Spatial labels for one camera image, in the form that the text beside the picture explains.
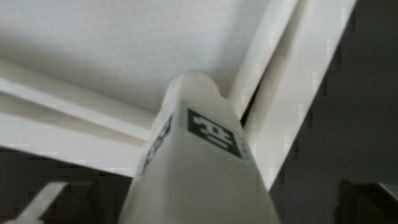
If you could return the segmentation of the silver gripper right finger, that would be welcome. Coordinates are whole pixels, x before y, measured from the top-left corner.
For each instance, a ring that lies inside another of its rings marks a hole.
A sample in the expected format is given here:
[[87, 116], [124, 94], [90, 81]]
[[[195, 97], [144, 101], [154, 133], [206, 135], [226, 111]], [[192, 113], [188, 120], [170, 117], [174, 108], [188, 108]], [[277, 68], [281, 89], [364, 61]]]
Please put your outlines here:
[[387, 193], [391, 199], [398, 202], [398, 185], [378, 182], [377, 185], [380, 186], [384, 192]]

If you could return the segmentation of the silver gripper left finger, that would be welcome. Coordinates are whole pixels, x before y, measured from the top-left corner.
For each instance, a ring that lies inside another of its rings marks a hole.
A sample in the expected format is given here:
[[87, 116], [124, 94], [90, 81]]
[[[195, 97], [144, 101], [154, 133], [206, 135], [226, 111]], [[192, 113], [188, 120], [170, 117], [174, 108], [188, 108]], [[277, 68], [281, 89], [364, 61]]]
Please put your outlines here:
[[25, 210], [21, 211], [18, 217], [7, 221], [7, 224], [44, 224], [41, 216], [50, 208], [50, 205], [60, 195], [66, 186], [66, 182], [50, 182], [44, 185], [25, 207]]

